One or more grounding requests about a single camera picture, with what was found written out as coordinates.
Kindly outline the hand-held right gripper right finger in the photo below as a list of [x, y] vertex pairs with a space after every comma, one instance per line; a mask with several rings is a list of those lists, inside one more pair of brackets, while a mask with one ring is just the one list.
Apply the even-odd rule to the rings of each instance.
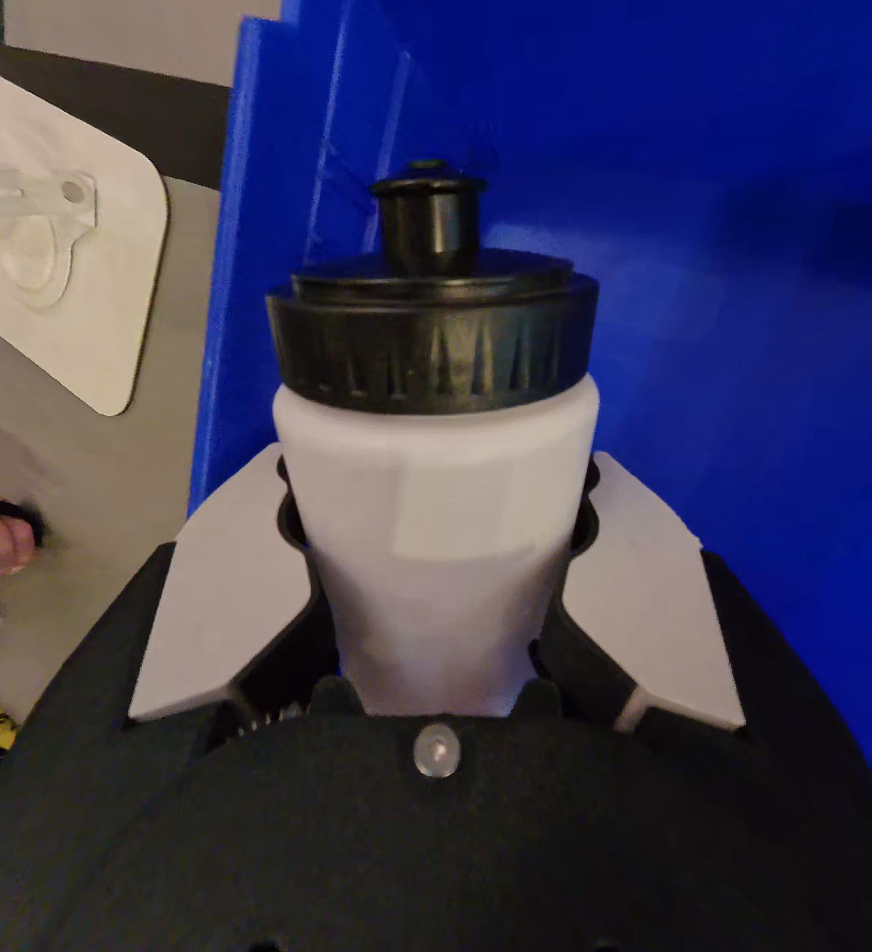
[[745, 726], [702, 550], [652, 490], [608, 453], [592, 455], [533, 650], [571, 716], [622, 733], [652, 710]]

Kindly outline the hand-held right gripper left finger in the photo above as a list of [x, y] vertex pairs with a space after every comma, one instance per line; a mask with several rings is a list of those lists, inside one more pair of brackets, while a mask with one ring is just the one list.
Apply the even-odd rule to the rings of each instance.
[[267, 446], [176, 537], [128, 717], [216, 704], [261, 723], [305, 708], [339, 672], [328, 601], [303, 543], [282, 462]]

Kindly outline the white bottle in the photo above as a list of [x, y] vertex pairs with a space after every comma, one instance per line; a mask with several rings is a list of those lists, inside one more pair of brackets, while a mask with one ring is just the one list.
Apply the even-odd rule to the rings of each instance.
[[340, 671], [381, 716], [503, 717], [534, 677], [582, 504], [590, 375], [505, 410], [382, 414], [273, 400]]

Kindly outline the blue plastic bin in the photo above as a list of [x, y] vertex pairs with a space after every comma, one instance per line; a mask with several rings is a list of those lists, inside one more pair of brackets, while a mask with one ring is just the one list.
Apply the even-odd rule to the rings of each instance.
[[726, 560], [872, 768], [872, 2], [283, 2], [241, 24], [188, 510], [275, 439], [264, 296], [487, 180], [601, 288], [595, 446]]

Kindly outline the clear round stand foot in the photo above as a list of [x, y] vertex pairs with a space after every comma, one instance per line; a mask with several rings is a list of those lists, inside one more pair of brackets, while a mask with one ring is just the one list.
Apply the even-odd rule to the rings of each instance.
[[0, 169], [0, 265], [32, 308], [49, 309], [64, 296], [75, 246], [97, 228], [97, 204], [89, 174]]

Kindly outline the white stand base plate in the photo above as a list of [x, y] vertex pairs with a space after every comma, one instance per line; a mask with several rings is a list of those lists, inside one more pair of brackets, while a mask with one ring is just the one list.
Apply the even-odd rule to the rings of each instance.
[[76, 244], [58, 303], [32, 308], [0, 265], [0, 337], [94, 411], [121, 414], [168, 230], [162, 177], [141, 152], [1, 76], [0, 169], [78, 171], [97, 183], [97, 228]]

